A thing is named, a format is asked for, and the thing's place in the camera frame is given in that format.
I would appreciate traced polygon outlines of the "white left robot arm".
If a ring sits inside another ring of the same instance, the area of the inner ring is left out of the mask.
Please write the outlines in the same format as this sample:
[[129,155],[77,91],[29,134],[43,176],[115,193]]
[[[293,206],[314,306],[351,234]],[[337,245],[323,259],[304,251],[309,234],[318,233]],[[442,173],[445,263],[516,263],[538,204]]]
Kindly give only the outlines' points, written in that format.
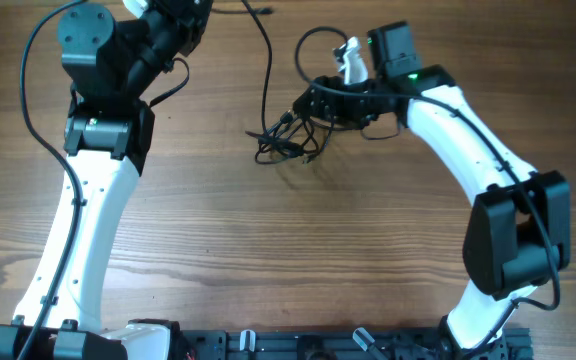
[[175,321],[136,319],[105,331],[101,298],[124,208],[144,169],[155,116],[145,90],[199,44],[208,1],[130,1],[129,21],[101,4],[54,11],[71,78],[57,212],[34,278],[0,324],[0,359],[190,359]]

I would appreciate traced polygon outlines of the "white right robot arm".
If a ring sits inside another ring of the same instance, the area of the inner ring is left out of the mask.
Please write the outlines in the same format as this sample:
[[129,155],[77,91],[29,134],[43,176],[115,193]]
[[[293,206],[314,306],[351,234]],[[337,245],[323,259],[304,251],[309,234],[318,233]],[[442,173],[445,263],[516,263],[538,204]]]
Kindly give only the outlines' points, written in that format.
[[440,326],[440,353],[469,359],[505,340],[503,328],[545,284],[560,288],[571,260],[570,187],[505,146],[441,66],[424,66],[404,21],[372,29],[366,43],[346,38],[333,52],[338,72],[312,79],[296,114],[361,130],[391,113],[422,139],[457,180],[470,205],[462,258],[469,277]]

